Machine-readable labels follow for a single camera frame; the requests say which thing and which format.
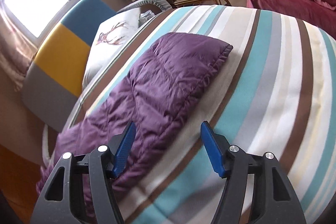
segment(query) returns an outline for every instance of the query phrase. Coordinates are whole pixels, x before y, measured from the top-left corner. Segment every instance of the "deer antler print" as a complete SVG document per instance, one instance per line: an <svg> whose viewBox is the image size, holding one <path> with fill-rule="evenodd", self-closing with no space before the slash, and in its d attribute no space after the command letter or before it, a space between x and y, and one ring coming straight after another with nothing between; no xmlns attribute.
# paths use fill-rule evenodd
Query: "deer antler print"
<svg viewBox="0 0 336 224"><path fill-rule="evenodd" d="M117 23L116 25L114 25L114 26L112 27L112 29L111 29L110 31L108 31L107 33L101 33L101 34L99 35L99 38L98 38L97 42L96 42L96 45L98 45L98 44L100 44L100 43L107 43L107 44L109 44L109 45L120 45L120 44L121 44L121 43L120 43L120 40L121 40L124 36L119 37L119 38L116 39L116 40L115 40L115 38L113 38L113 39L111 39L111 40L107 40L107 36L108 36L111 32L113 32L115 29L117 29L117 28L119 28L119 27L127 28L126 26L127 26L127 22L125 22L125 21L123 21L123 22L119 22L119 23Z"/></svg>

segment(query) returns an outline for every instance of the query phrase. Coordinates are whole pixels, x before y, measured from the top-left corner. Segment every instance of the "window frame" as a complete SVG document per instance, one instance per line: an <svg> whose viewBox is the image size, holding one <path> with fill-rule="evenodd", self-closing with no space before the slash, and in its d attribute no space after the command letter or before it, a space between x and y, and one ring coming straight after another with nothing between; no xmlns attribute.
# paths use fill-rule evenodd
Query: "window frame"
<svg viewBox="0 0 336 224"><path fill-rule="evenodd" d="M68 0L68 2L54 15L46 27L43 29L39 37L36 37L29 31L23 23L12 13L8 6L3 1L4 10L14 25L26 36L26 38L34 44L37 48L41 46L43 41L47 38L51 30L58 24L66 13L74 7L80 0Z"/></svg>

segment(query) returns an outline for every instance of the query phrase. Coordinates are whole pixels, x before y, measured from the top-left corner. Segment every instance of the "striped comforter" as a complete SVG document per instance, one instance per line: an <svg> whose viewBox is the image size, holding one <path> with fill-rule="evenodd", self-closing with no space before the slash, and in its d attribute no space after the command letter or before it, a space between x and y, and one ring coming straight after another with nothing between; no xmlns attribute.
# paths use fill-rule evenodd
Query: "striped comforter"
<svg viewBox="0 0 336 224"><path fill-rule="evenodd" d="M187 124L158 164L120 202L127 224L210 223L225 181L200 140L208 120L247 153L272 151L288 174L307 223L336 191L336 41L302 20L219 5L166 11L130 40L96 76L66 127L89 115L160 36L186 32L221 39L233 50ZM253 177L241 222L248 217Z"/></svg>

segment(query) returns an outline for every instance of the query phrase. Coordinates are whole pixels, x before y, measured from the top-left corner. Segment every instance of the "white pillowcase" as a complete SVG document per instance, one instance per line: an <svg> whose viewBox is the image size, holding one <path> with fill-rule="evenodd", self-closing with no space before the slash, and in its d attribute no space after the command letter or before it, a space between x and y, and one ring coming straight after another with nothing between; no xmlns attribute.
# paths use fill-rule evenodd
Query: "white pillowcase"
<svg viewBox="0 0 336 224"><path fill-rule="evenodd" d="M134 8L109 18L100 24L91 46L83 79L83 89L99 70L122 50L139 28L140 8Z"/></svg>

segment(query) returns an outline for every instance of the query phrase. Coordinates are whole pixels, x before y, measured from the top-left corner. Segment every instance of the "purple down jacket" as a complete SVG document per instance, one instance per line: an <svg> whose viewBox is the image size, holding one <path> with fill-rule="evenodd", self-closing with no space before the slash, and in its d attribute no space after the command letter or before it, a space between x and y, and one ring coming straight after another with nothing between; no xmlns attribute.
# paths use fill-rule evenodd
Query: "purple down jacket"
<svg viewBox="0 0 336 224"><path fill-rule="evenodd" d="M172 143L231 50L232 46L221 40L197 34L160 37L102 106L58 135L54 163L42 170L38 193L64 152L90 153L122 133L128 121L134 121L136 138L127 165L113 182L116 199L122 199ZM85 202L92 208L88 180L83 182Z"/></svg>

